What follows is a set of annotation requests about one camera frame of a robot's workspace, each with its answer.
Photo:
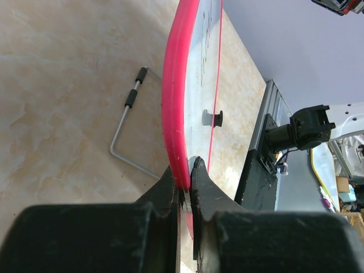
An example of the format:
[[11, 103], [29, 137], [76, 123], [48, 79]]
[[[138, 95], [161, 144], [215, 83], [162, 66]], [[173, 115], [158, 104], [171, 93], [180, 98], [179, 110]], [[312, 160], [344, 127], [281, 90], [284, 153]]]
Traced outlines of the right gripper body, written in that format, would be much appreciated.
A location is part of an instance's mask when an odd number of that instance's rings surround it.
[[339, 15], [363, 14], [363, 0], [312, 0], [313, 3]]

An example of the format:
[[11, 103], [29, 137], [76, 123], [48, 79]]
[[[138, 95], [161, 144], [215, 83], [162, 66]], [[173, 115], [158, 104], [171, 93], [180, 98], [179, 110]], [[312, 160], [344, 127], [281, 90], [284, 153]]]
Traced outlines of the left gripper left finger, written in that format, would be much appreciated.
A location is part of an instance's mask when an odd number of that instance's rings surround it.
[[170, 169], [133, 203], [34, 205], [1, 246], [2, 272], [178, 272], [179, 190]]

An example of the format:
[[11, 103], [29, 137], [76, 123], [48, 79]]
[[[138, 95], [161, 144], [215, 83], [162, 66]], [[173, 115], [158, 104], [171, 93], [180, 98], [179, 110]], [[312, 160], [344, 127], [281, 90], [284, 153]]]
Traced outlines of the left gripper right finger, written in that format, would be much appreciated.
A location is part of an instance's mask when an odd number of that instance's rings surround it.
[[246, 210], [211, 180], [202, 158], [190, 197], [198, 272], [363, 271], [363, 244], [342, 216]]

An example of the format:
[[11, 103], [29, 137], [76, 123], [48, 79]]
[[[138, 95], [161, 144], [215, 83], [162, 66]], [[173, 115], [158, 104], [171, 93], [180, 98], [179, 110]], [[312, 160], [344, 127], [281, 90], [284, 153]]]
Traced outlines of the pink framed whiteboard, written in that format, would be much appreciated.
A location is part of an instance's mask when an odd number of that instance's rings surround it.
[[221, 64], [222, 1], [179, 1], [162, 74], [162, 130], [176, 186], [187, 195], [198, 157], [210, 165]]

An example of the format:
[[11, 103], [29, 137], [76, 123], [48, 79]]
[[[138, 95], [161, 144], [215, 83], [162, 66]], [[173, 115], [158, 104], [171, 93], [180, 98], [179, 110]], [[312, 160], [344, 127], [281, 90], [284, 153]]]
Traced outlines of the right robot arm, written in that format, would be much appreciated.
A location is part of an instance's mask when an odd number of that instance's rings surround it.
[[337, 11], [327, 2], [308, 11], [289, 1], [273, 21], [274, 83], [292, 110], [278, 125], [264, 120], [259, 146], [277, 153], [307, 150], [363, 133], [362, 1], [345, 1]]

